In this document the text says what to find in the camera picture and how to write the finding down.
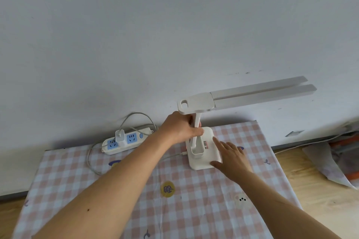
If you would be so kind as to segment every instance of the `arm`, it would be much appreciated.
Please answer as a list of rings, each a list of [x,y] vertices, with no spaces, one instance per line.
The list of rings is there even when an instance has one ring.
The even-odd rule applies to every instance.
[[[253,173],[244,152],[234,144],[213,137],[222,162],[211,162],[227,178],[239,184],[252,201],[275,239],[340,239],[328,228],[282,197]]]
[[[33,238],[119,238],[152,170],[173,144],[202,135],[174,112],[159,130],[60,210]]]

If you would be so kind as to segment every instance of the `lamp base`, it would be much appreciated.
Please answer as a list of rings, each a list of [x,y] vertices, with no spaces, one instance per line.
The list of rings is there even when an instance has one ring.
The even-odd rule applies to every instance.
[[[203,129],[204,129],[203,135],[197,137],[197,142],[199,142],[200,139],[205,147],[202,157],[195,158],[195,155],[192,153],[192,150],[195,151],[195,149],[191,149],[189,140],[186,141],[188,161],[190,162],[190,167],[193,170],[212,168],[213,166],[209,164],[211,161],[222,162],[218,148],[216,147],[212,139],[214,136],[213,130],[209,127],[203,127]]]

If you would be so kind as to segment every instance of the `checkered tablecloth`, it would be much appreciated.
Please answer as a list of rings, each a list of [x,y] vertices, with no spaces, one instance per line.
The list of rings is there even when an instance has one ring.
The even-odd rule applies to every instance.
[[[283,170],[256,121],[213,127],[218,139],[245,148],[253,170],[268,185],[300,207]],[[31,185],[13,238],[31,238],[62,207],[98,176],[86,167],[89,146],[46,151]],[[171,147],[164,156],[185,151]],[[94,150],[90,161],[106,172],[132,150],[106,155]],[[171,195],[161,188],[171,182]],[[272,238],[254,206],[239,209],[241,188],[211,168],[195,171],[186,156],[162,160],[152,172],[122,238]]]

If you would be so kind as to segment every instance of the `white power strip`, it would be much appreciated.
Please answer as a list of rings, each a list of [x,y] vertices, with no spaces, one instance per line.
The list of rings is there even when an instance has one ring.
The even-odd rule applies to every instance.
[[[141,132],[148,135],[153,133],[150,128],[144,128],[141,130]],[[108,138],[102,143],[102,152],[106,153],[107,155],[112,155],[136,148],[147,138],[147,135],[138,131],[125,134],[123,130],[118,130],[115,134],[115,137]]]

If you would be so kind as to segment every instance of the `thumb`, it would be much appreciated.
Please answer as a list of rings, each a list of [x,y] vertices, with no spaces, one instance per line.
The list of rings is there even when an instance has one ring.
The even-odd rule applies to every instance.
[[[204,133],[204,129],[203,128],[192,128],[192,137],[195,136],[202,136]]]
[[[223,165],[222,163],[220,163],[218,161],[211,161],[209,164],[220,171],[221,171],[222,165]]]

